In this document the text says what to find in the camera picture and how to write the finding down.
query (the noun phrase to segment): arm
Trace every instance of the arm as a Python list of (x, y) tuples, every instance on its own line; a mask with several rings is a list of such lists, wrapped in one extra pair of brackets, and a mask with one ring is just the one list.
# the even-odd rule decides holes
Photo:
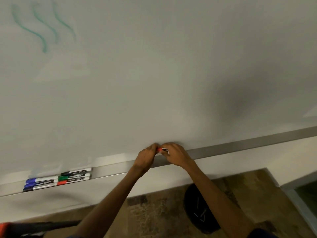
[(121, 182), (81, 221), (75, 235), (82, 238), (102, 238), (110, 228), (133, 185), (153, 163), (156, 144), (142, 150)]
[(230, 238), (247, 238), (256, 228), (228, 197), (200, 170), (184, 148), (174, 143), (162, 145), (169, 154), (160, 151), (169, 162), (184, 168), (204, 197), (209, 209), (215, 216), (220, 227)]

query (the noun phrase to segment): floor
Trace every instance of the floor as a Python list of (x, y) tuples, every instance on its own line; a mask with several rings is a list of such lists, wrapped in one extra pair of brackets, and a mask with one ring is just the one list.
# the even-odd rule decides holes
[[(265, 170), (251, 171), (214, 180), (216, 185), (259, 227), (278, 237), (316, 237), (294, 205), (272, 182)], [(118, 213), (106, 238), (225, 238), (222, 230), (204, 235), (187, 218), (183, 209), (188, 186), (129, 198)], [(32, 221), (82, 219), (93, 207), (62, 212)], [(47, 232), (45, 238), (66, 237), (75, 228)]]

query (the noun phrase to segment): blue sleeve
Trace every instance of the blue sleeve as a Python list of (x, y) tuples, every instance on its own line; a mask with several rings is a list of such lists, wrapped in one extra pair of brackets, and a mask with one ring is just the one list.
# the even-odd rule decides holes
[(248, 238), (277, 238), (277, 237), (265, 230), (255, 229), (248, 235)]

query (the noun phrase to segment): green marker drawing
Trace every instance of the green marker drawing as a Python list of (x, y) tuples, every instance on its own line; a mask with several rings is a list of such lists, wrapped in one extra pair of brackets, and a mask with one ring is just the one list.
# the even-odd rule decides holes
[(76, 34), (75, 34), (74, 30), (73, 30), (67, 23), (65, 23), (65, 22), (59, 17), (58, 12), (57, 12), (57, 7), (58, 7), (58, 5), (57, 5), (57, 3), (56, 3), (55, 1), (53, 1), (53, 0), (52, 0), (52, 6), (53, 6), (53, 12), (54, 12), (55, 18), (56, 18), (61, 24), (63, 24), (65, 27), (67, 27), (67, 28), (71, 31), (71, 33), (72, 33), (72, 35), (73, 35), (73, 37), (74, 37), (74, 41), (76, 41)]
[(41, 18), (40, 16), (38, 15), (37, 11), (36, 11), (36, 8), (40, 6), (40, 4), (38, 2), (35, 2), (33, 1), (32, 4), (31, 4), (31, 7), (32, 7), (32, 11), (33, 11), (33, 15), (35, 16), (35, 18), (37, 20), (39, 20), (41, 23), (43, 23), (46, 27), (48, 27), (55, 35), (55, 43), (58, 44), (58, 40), (59, 40), (59, 37), (58, 37), (58, 33), (57, 31), (51, 27), (50, 25), (48, 25), (47, 23), (45, 23)]
[(40, 35), (39, 33), (36, 33), (34, 31), (28, 29), (27, 27), (23, 26), (20, 23), (19, 18), (18, 18), (18, 12), (19, 11), (20, 11), (20, 7), (18, 5), (16, 5), (16, 4), (12, 4), (11, 13), (12, 13), (12, 16), (14, 18), (15, 23), (18, 24), (22, 29), (24, 29), (24, 30), (26, 30), (26, 31), (28, 31), (30, 33), (33, 33), (34, 35), (38, 36), (41, 39), (42, 43), (43, 43), (43, 49), (42, 50), (43, 50), (44, 53), (46, 53), (47, 52), (47, 43), (46, 43), (44, 37), (42, 35)]

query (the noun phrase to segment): person's right hand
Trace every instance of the person's right hand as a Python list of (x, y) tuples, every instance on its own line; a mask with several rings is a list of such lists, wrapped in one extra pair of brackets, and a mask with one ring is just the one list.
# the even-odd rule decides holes
[(186, 165), (190, 164), (193, 161), (186, 150), (178, 144), (165, 143), (161, 145), (161, 147), (168, 149), (169, 154), (163, 150), (159, 152), (160, 154), (164, 155), (166, 159), (172, 164), (185, 168)]

